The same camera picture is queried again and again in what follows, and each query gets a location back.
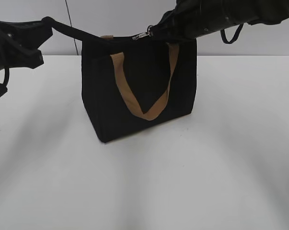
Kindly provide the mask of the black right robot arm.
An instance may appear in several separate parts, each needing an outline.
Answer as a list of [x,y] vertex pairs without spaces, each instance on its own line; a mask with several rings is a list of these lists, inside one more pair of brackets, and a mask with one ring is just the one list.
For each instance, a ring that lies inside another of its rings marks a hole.
[[289,0],[178,0],[149,33],[156,40],[185,42],[220,32],[232,44],[246,23],[275,25],[288,18]]

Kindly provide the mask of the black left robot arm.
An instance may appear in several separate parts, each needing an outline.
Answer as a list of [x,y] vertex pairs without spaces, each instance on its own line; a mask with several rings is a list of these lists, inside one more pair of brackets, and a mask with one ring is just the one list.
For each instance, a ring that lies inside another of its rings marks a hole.
[[43,65],[39,47],[53,35],[42,21],[0,21],[0,70],[9,68],[35,69]]

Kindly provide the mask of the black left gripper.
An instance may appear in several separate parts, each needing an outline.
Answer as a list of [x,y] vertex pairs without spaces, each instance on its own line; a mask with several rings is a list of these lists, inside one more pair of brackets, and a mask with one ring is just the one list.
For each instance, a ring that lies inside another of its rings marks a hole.
[[35,69],[43,65],[43,55],[38,48],[52,35],[52,28],[42,20],[0,21],[0,70],[4,67]]

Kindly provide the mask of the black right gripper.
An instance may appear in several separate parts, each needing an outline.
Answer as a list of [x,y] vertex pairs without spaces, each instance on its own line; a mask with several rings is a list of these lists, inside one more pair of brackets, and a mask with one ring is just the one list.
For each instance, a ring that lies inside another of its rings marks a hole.
[[150,27],[152,39],[185,42],[206,34],[201,3],[200,0],[177,0],[175,8],[167,11],[158,24]]

